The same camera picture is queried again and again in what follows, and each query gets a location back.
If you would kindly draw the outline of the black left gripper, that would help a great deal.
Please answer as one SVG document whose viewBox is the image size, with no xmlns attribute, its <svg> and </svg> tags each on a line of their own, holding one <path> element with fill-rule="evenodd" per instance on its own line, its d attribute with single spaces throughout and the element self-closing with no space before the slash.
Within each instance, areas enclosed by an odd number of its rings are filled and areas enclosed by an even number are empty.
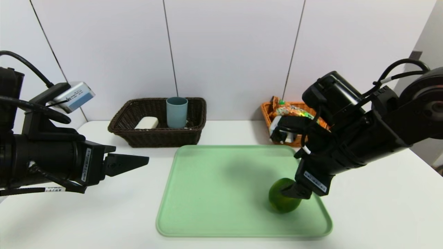
<svg viewBox="0 0 443 249">
<path fill-rule="evenodd" d="M 115 146 L 88 141 L 80 134 L 38 134 L 28 135 L 27 139 L 30 161 L 58 179 L 80 185 L 97 185 L 105 175 L 114 177 L 145 166 L 150 160 L 145 156 L 112 154 Z"/>
</svg>

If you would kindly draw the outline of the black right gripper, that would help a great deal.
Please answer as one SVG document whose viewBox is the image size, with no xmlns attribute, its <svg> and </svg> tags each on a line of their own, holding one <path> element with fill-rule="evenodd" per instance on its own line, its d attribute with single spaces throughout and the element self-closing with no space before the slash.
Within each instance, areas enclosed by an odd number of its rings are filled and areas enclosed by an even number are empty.
<svg viewBox="0 0 443 249">
<path fill-rule="evenodd" d="M 328 154 L 315 154 L 301 148 L 295 154 L 299 159 L 295 182 L 286 183 L 279 188 L 280 194 L 299 200 L 309 200 L 312 193 L 326 196 L 331 189 L 331 181 L 335 175 L 350 170 L 347 161 L 334 158 Z"/>
</svg>

